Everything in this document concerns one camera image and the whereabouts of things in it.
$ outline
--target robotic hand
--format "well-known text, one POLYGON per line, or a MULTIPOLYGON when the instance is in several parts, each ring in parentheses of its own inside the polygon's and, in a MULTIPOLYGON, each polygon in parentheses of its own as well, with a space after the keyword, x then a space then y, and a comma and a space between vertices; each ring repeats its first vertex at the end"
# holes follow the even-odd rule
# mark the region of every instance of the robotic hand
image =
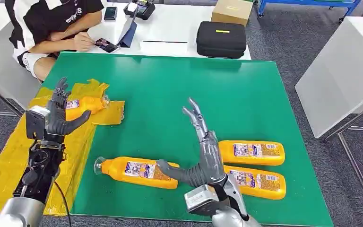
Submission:
POLYGON ((224 171, 215 133, 208 131, 199 106, 191 98, 189 102, 193 110, 183 107, 183 112, 197 132, 199 163, 187 170, 170 166, 163 159, 156 163, 165 175, 196 187, 184 195, 190 213, 211 216, 214 227, 260 227, 247 214, 237 181, 224 171))
POLYGON ((29 152, 28 165, 18 183, 13 198, 10 198, 0 212, 0 227, 37 227, 40 225, 46 200, 55 179, 59 165, 64 160, 64 135, 72 133, 84 124, 91 115, 85 111, 73 121, 66 121, 66 104, 70 92, 62 78, 53 91, 47 109, 33 106, 26 111, 26 133, 34 139, 29 152))

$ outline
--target person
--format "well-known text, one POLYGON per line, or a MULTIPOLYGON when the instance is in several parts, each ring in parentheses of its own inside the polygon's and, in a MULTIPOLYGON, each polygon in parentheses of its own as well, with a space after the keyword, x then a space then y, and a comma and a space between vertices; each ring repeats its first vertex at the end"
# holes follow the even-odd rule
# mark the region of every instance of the person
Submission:
POLYGON ((92 47, 86 30, 101 22, 104 8, 100 0, 5 0, 5 6, 14 26, 13 57, 41 81, 57 53, 92 47))

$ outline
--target green table mat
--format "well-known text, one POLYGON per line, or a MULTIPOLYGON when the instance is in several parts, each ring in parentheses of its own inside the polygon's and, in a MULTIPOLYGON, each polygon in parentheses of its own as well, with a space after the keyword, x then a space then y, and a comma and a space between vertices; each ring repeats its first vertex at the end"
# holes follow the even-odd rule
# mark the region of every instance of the green table mat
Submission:
POLYGON ((191 187, 184 183, 166 190, 93 172, 98 156, 196 164, 198 140, 182 113, 192 97, 219 140, 283 144, 282 165, 246 166, 280 173, 287 184, 282 200, 244 195, 252 216, 263 224, 333 226, 274 62, 64 52, 44 86, 54 88, 63 76, 70 87, 90 78, 108 83, 109 98, 126 102, 122 124, 97 126, 71 213, 209 221, 187 213, 183 196, 191 187))

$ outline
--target desk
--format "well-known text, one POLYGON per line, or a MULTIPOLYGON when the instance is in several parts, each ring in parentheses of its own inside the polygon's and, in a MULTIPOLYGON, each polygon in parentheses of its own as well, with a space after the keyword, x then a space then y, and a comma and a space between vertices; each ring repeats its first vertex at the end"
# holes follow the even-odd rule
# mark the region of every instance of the desk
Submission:
POLYGON ((97 126, 71 213, 209 221, 186 212, 183 195, 191 188, 184 183, 165 190, 93 172, 98 156, 193 166, 199 144, 182 113, 191 96, 219 140, 283 144, 284 164, 255 168, 284 175, 286 196, 278 201, 244 196, 251 215, 263 224, 333 226, 274 62, 64 52, 44 86, 54 88, 64 75, 70 87, 90 78, 108 83, 109 98, 126 102, 120 125, 97 126))
MULTIPOLYGON (((93 40, 107 39, 116 44, 126 22, 123 12, 126 3, 103 2, 107 7, 116 6, 116 21, 104 21, 89 29, 93 40)), ((199 57, 196 36, 201 21, 211 21, 213 6, 155 5, 156 9, 148 20, 136 18, 138 24, 131 48, 122 48, 114 54, 133 54, 151 56, 199 57), (152 43, 143 41, 187 42, 187 43, 152 43)), ((106 53, 94 47, 90 53, 106 53)), ((251 60, 248 46, 241 60, 251 60)))
POLYGON ((5 4, 0 3, 0 95, 26 109, 40 83, 13 59, 13 45, 8 39, 12 31, 5 4))
POLYGON ((363 111, 363 17, 344 20, 295 89, 316 138, 363 111))

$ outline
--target smartphone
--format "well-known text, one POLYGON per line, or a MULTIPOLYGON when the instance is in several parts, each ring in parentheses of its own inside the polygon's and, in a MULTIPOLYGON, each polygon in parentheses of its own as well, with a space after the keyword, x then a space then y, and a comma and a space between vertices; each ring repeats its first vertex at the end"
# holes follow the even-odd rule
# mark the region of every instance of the smartphone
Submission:
POLYGON ((107 7, 105 10, 104 20, 116 20, 117 14, 118 14, 117 7, 107 7))
POLYGON ((116 46, 114 44, 112 44, 111 42, 107 41, 104 38, 100 38, 95 42, 95 46, 103 49, 104 51, 108 52, 108 53, 112 53, 112 52, 116 52, 120 49, 119 46, 116 46))

